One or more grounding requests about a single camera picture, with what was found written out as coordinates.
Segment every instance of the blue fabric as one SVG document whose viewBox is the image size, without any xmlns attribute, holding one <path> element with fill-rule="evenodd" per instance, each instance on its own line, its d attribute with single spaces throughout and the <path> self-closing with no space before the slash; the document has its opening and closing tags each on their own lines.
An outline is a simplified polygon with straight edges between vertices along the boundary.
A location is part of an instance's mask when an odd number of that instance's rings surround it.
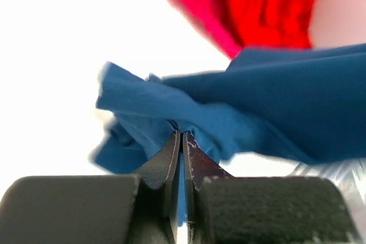
<svg viewBox="0 0 366 244">
<path fill-rule="evenodd" d="M 95 157 L 114 173 L 141 166 L 174 129 L 192 130 L 217 163 L 243 151 L 307 164 L 366 157 L 366 44 L 245 49 L 226 71 L 150 81 L 108 63 L 97 108 L 116 117 Z M 182 224 L 182 175 L 179 208 Z"/>
</svg>

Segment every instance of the black foam grip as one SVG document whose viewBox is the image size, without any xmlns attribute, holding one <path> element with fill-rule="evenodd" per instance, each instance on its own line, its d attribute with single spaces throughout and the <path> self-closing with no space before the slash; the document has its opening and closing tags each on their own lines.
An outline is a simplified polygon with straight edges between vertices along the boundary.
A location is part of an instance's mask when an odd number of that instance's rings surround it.
<svg viewBox="0 0 366 244">
<path fill-rule="evenodd" d="M 0 243 L 125 243 L 139 184 L 137 175 L 21 178 L 1 203 Z"/>
<path fill-rule="evenodd" d="M 361 243 L 341 194 L 324 179 L 206 179 L 197 196 L 195 243 Z"/>
</svg>

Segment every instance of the white background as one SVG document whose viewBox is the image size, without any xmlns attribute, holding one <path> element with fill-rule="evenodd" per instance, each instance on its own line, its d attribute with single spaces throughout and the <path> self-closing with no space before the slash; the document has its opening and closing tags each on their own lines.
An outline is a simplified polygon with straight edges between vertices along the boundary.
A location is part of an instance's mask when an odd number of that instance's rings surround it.
<svg viewBox="0 0 366 244">
<path fill-rule="evenodd" d="M 26 175 L 105 173 L 88 160 L 108 116 L 94 108 L 105 61 L 140 77 L 229 63 L 166 0 L 0 0 L 0 197 Z M 225 168 L 287 175 L 294 165 L 247 154 Z"/>
</svg>

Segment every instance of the crumpled fabric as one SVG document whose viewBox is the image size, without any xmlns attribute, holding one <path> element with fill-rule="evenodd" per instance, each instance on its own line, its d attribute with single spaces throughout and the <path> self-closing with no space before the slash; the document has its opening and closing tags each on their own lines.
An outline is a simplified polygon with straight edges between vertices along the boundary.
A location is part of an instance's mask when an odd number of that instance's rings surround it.
<svg viewBox="0 0 366 244">
<path fill-rule="evenodd" d="M 232 59 L 245 46 L 312 47 L 315 0 L 178 0 Z"/>
<path fill-rule="evenodd" d="M 174 129 L 193 131 L 216 163 L 246 151 L 309 165 L 366 157 L 365 75 L 366 44 L 302 52 L 247 48 L 226 71 L 150 81 L 108 63 L 96 107 L 116 120 L 94 160 L 130 173 Z M 182 174 L 178 203 L 181 225 Z"/>
</svg>

